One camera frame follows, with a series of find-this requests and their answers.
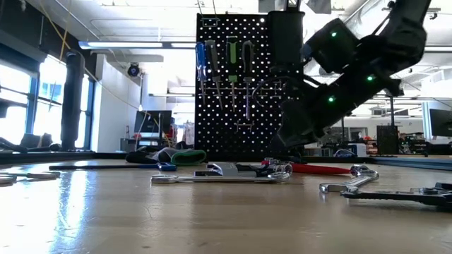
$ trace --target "computer monitor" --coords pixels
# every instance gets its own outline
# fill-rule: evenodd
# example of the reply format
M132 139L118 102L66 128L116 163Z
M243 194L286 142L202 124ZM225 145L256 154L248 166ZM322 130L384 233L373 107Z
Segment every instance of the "computer monitor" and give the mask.
M158 133L159 114L163 115L162 131L169 133L171 126L171 110L145 110L137 111L135 118L135 133Z
M430 109L433 136L452 137L452 111Z

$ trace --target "table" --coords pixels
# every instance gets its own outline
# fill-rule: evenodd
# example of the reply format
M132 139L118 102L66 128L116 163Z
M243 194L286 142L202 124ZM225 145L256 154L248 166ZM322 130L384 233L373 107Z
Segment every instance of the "table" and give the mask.
M124 164L122 160L60 164ZM13 169L39 171L50 164ZM324 164L348 168L350 164ZM368 165L364 190L452 182L449 171ZM199 167L181 167L191 175ZM286 184L150 185L156 171L66 171L0 188L0 253L451 253L452 214L415 202L319 194L349 176Z

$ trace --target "wooden tabletop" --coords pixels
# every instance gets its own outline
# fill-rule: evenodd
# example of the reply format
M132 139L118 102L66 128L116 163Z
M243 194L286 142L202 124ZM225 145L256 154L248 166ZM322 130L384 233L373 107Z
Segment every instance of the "wooden tabletop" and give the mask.
M62 164L74 163L125 164ZM368 167L380 179L363 190L452 182L448 171ZM200 168L177 173L192 175ZM20 179L1 187L0 253L452 253L452 213L415 202L319 193L320 183L349 176L294 174L284 184L151 185L153 174L65 171L55 181Z

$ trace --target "chrome wrench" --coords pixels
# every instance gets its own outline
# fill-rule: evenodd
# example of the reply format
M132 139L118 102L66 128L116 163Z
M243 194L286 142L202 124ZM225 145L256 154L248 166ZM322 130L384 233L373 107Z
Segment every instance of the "chrome wrench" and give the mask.
M247 176L175 176L175 175L154 175L150 178L151 183L186 183L186 182L247 182L247 183L282 183L289 181L290 174L285 172L275 172L267 177L247 177Z
M343 183L321 183L319 185L320 191L322 193L341 191L355 192L358 191L358 186L369 181L375 181L379 178L379 173L377 171L371 170L364 165L353 165L350 172L356 177Z

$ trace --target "black pegboard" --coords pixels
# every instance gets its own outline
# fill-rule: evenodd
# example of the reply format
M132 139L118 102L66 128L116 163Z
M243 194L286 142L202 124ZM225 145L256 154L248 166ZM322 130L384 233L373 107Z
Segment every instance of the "black pegboard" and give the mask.
M260 107L251 98L257 83L269 77L270 53L266 27L266 15L200 15L197 17L196 41L215 40L218 52L218 68L221 74L220 108L210 64L207 63L206 103L203 103L201 83L196 82L195 148L205 150L211 160L259 160L263 157L289 155L288 151L269 150L270 141L281 124L280 103L286 99L282 84L268 83L259 93ZM235 87L235 111L232 110L232 86L227 79L226 36L238 36L240 55L243 42L254 44L253 82L249 84L251 120L246 119L246 84L243 81L243 64L240 57L238 83Z

